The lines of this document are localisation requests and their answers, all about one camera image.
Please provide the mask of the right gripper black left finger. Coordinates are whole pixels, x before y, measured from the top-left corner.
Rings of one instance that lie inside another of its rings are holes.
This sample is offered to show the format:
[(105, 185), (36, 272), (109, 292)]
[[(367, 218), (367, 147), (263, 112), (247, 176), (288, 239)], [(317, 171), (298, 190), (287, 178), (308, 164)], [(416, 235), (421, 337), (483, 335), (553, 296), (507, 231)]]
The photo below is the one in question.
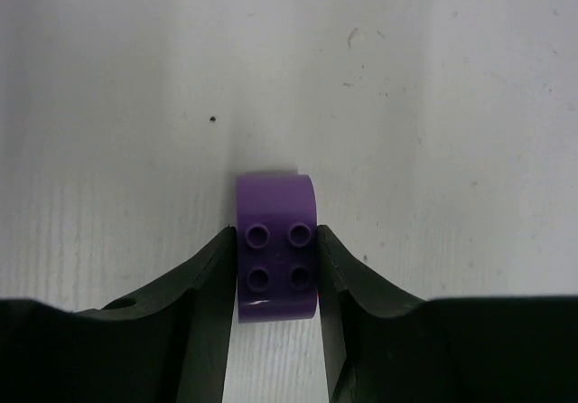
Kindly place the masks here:
[(223, 229), (192, 258), (100, 309), (1, 303), (4, 402), (219, 402), (236, 290)]

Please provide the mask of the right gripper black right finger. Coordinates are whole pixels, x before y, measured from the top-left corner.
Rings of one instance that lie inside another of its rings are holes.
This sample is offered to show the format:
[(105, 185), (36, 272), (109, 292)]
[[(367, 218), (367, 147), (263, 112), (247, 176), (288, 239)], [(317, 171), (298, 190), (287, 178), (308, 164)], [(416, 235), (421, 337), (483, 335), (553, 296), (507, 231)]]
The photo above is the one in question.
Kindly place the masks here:
[(577, 300), (425, 301), (317, 231), (320, 313), (333, 402), (574, 402)]

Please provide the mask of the purple rounded lego brick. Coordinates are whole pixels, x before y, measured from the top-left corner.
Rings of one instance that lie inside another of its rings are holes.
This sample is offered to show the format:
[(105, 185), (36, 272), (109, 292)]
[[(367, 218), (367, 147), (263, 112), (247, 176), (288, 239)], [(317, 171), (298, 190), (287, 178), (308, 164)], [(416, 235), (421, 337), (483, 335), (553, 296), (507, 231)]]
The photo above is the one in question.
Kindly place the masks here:
[(306, 320), (318, 302), (317, 206), (312, 180), (295, 173), (236, 179), (238, 320)]

